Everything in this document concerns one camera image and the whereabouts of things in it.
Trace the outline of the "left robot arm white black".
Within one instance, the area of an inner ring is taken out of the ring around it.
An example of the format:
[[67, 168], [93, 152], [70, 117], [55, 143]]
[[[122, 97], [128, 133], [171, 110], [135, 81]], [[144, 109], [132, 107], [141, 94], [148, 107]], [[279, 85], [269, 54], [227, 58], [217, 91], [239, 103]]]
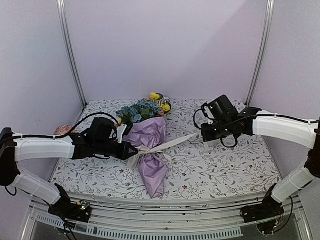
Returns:
[[109, 157], [125, 161], [139, 152], [123, 140], [128, 133], [126, 125], [116, 127], [104, 117], [95, 118], [81, 133], [71, 131], [64, 135], [22, 135], [6, 127], [0, 134], [0, 185], [36, 196], [54, 205], [63, 217], [70, 217], [75, 210], [66, 191], [20, 168], [18, 163], [35, 159], [104, 160]]

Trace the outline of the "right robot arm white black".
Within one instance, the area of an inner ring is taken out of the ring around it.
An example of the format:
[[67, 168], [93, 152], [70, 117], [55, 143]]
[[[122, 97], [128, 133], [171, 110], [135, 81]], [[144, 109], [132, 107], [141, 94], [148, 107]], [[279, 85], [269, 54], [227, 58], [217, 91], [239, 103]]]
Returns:
[[292, 142], [309, 149], [306, 162], [268, 190], [258, 208], [262, 218], [269, 218], [288, 197], [319, 178], [319, 120], [299, 119], [250, 106], [238, 112], [226, 95], [204, 103], [200, 110], [207, 119], [199, 127], [204, 142], [223, 142], [226, 137], [233, 136], [237, 144], [241, 135], [256, 135]]

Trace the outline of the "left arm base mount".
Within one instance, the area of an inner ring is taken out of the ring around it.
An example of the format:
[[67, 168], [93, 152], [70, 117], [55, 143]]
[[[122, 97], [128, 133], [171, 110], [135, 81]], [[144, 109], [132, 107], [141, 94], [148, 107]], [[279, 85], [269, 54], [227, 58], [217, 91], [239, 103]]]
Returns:
[[62, 219], [88, 223], [92, 208], [86, 201], [72, 203], [69, 198], [61, 197], [55, 204], [49, 206], [48, 213]]

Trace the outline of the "artificial flower bouquet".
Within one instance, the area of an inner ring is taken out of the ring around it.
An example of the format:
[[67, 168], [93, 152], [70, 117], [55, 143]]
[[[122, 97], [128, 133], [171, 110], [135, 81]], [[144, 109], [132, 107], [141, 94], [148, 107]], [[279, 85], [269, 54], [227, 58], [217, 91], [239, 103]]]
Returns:
[[164, 117], [167, 113], [163, 111], [163, 105], [156, 104], [156, 93], [151, 92], [149, 97], [138, 100], [135, 104], [124, 106], [116, 112], [122, 124], [137, 124], [143, 121]]

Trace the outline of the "purple pink wrapping paper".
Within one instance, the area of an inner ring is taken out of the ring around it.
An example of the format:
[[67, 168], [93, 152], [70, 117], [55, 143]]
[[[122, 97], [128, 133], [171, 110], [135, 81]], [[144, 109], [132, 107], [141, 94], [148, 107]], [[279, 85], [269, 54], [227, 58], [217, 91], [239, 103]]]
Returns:
[[[133, 124], [129, 134], [123, 138], [133, 147], [140, 150], [153, 149], [166, 142], [167, 123], [164, 117], [154, 117]], [[146, 192], [150, 198], [161, 197], [164, 194], [164, 178], [168, 166], [164, 155], [160, 152], [136, 155], [127, 163], [128, 167], [138, 169]]]

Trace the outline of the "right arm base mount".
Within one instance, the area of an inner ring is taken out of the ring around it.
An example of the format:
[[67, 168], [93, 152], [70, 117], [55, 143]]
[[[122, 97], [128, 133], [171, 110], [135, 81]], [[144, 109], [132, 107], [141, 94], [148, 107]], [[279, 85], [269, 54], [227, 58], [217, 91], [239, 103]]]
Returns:
[[239, 212], [245, 223], [258, 223], [258, 231], [265, 236], [275, 233], [284, 213], [282, 204], [277, 202], [244, 206]]

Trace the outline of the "cream ribbon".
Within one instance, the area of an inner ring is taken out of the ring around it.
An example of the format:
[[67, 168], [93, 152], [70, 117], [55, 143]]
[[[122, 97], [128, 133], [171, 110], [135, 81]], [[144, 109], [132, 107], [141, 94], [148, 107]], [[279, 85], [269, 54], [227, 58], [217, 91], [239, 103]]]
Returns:
[[169, 142], [166, 142], [166, 143], [161, 144], [159, 146], [156, 146], [154, 148], [149, 148], [144, 145], [138, 146], [138, 147], [136, 147], [136, 149], [138, 150], [138, 153], [128, 159], [127, 166], [133, 170], [138, 166], [141, 156], [155, 154], [155, 153], [163, 154], [164, 158], [168, 161], [169, 164], [171, 164], [173, 161], [172, 157], [170, 155], [164, 153], [164, 150], [172, 148], [172, 147], [177, 146], [179, 144], [182, 144], [182, 143], [192, 139], [193, 137], [197, 137], [198, 135], [199, 135], [198, 133], [189, 134], [189, 135], [177, 138], [175, 140], [171, 140]]

